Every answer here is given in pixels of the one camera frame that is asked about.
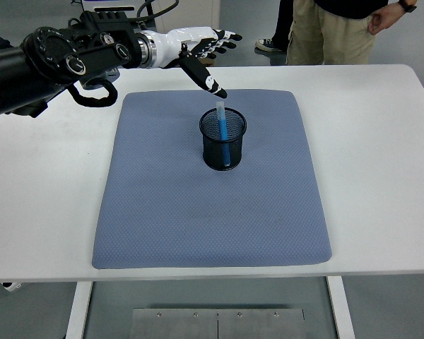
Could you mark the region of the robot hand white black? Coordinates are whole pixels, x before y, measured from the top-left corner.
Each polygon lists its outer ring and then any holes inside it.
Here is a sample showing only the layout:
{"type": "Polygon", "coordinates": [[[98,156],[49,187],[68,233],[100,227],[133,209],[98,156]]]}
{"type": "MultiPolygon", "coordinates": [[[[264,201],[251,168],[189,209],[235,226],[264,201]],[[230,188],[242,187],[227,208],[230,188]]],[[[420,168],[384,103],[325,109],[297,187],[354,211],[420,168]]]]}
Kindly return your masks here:
{"type": "Polygon", "coordinates": [[[219,98],[228,96],[200,60],[213,59],[236,48],[241,35],[210,27],[192,27],[174,29],[166,34],[157,33],[153,39],[158,54],[155,67],[168,69],[179,66],[201,89],[219,98]]]}

